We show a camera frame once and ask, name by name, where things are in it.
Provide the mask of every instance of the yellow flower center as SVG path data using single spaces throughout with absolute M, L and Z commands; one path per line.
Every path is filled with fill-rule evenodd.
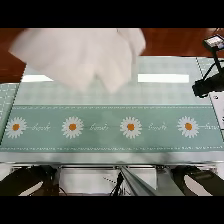
M 185 124 L 185 128 L 186 128 L 188 131 L 190 131 L 190 130 L 192 129 L 192 124 L 190 124 L 190 123 L 186 123 L 186 124 Z
M 128 130 L 133 131 L 135 129 L 135 126 L 133 124 L 128 124 Z
M 19 124 L 14 124 L 14 125 L 12 126 L 12 130 L 13 130 L 13 131 L 18 131 L 19 128 L 20 128 Z
M 71 131 L 74 131 L 74 130 L 76 129 L 76 124 L 70 124 L 70 125 L 69 125 L 69 129 L 70 129 Z

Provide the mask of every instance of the crumpled white tissue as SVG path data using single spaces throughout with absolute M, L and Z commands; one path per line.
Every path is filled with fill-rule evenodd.
M 79 91 L 86 91 L 96 75 L 114 93 L 131 80 L 132 64 L 144 48 L 138 28 L 30 28 L 10 53 Z

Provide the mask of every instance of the table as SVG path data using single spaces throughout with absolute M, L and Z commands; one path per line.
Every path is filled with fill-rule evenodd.
M 188 83 L 139 83 L 137 74 L 187 74 Z M 41 75 L 27 67 L 24 76 Z M 224 161 L 210 98 L 195 97 L 195 57 L 139 57 L 132 81 L 110 95 L 96 79 L 81 94 L 57 82 L 22 82 L 0 161 L 169 164 Z

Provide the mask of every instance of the daisy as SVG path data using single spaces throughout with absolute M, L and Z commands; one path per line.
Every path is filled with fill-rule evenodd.
M 140 121 L 134 117 L 126 117 L 126 119 L 123 119 L 120 127 L 120 131 L 123 131 L 123 135 L 130 139 L 139 136 L 142 130 Z
M 182 131 L 182 135 L 189 138 L 194 138 L 194 136 L 197 136 L 198 132 L 198 124 L 194 120 L 194 118 L 190 117 L 182 117 L 178 121 L 177 127 L 179 128 L 179 131 Z
M 82 134 L 83 122 L 78 117 L 69 117 L 63 122 L 62 130 L 66 138 L 75 138 Z
M 23 131 L 25 131 L 26 128 L 27 126 L 25 119 L 22 117 L 15 117 L 8 122 L 5 131 L 8 138 L 17 138 L 23 134 Z

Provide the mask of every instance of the reddish brown wood surface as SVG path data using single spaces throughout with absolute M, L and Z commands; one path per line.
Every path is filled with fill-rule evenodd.
M 24 29 L 0 28 L 0 83 L 19 82 L 25 64 L 9 54 L 7 49 L 13 39 Z M 201 56 L 211 54 L 202 46 L 203 39 L 224 30 L 215 28 L 142 28 L 147 46 L 144 56 Z

